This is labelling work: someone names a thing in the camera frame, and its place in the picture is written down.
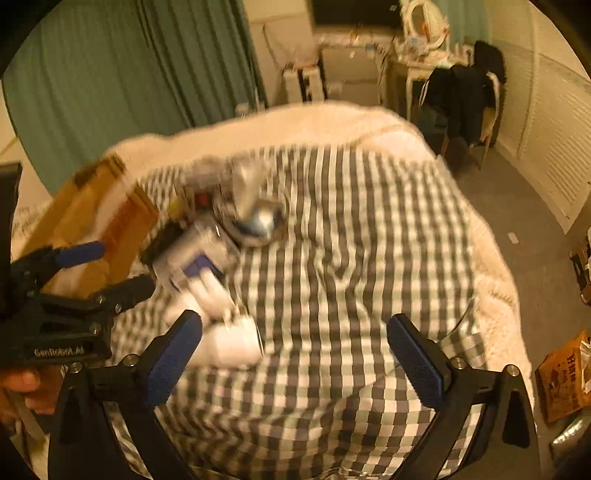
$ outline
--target white mirror frame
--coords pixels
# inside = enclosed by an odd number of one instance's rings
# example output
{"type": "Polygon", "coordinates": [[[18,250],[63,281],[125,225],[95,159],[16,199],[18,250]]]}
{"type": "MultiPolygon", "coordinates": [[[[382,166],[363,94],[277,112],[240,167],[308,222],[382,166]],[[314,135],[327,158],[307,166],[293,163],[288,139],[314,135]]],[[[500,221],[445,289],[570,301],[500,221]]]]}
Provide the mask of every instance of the white mirror frame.
{"type": "MultiPolygon", "coordinates": [[[[402,24],[404,26],[405,35],[419,37],[423,34],[423,32],[417,32],[417,30],[414,28],[413,10],[415,7],[420,7],[423,9],[423,11],[425,12],[425,19],[428,24],[430,23],[428,20],[430,17],[432,18],[433,15],[438,15],[439,18],[441,18],[440,21],[442,30],[449,30],[449,23],[447,22],[447,18],[441,14],[439,7],[430,0],[412,0],[410,2],[408,0],[402,0],[401,6],[402,8],[400,14],[402,15],[402,24]]],[[[427,44],[427,47],[429,48],[429,50],[437,50],[439,47],[441,47],[441,45],[443,45],[443,42],[446,39],[449,39],[448,37],[449,35],[444,32],[437,39],[429,42],[427,44]]]]}

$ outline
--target green curtain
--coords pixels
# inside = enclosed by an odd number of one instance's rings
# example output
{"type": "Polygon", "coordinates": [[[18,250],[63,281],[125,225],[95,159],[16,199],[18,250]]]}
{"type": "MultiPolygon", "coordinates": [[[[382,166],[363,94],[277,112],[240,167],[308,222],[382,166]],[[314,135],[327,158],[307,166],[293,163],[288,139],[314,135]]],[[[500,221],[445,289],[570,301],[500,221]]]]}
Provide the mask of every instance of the green curtain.
{"type": "Polygon", "coordinates": [[[62,0],[2,84],[51,192],[120,140],[209,125],[263,95],[241,0],[62,0]]]}
{"type": "Polygon", "coordinates": [[[456,43],[483,40],[491,42],[484,0],[433,0],[450,24],[452,49],[456,43]]]}

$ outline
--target cardboard box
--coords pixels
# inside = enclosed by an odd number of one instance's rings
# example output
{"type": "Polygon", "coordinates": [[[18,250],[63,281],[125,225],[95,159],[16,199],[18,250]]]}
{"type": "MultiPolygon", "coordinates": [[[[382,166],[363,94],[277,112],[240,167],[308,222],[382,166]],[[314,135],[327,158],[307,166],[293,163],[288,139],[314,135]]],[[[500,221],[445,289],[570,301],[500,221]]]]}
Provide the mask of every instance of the cardboard box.
{"type": "Polygon", "coordinates": [[[125,175],[123,161],[116,155],[105,157],[64,184],[22,254],[45,245],[101,241],[101,260],[60,271],[43,288],[45,293],[86,298],[127,278],[158,215],[145,192],[125,175]]]}

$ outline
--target package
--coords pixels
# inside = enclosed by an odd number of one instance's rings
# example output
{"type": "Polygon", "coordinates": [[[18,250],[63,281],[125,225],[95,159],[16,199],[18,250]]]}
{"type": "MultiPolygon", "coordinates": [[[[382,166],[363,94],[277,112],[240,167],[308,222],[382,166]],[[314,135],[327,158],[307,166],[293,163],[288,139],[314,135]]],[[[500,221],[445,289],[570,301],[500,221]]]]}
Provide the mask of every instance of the package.
{"type": "Polygon", "coordinates": [[[591,406],[589,340],[585,332],[549,354],[538,373],[544,387],[547,421],[591,406]]]}
{"type": "Polygon", "coordinates": [[[55,195],[29,238],[23,255],[45,245],[70,247],[101,241],[101,260],[60,271],[43,292],[87,298],[123,281],[144,239],[158,220],[158,209],[126,175],[116,155],[84,168],[55,195]]]}

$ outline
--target white louvered door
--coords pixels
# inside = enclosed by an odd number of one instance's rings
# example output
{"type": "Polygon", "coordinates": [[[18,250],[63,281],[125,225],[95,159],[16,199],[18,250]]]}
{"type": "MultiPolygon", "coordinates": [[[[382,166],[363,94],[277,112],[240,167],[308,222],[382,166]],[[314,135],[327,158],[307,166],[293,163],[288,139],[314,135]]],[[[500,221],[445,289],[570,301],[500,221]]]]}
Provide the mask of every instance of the white louvered door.
{"type": "Polygon", "coordinates": [[[507,70],[498,147],[567,232],[591,193],[591,82],[554,24],[527,0],[486,0],[507,70]]]}

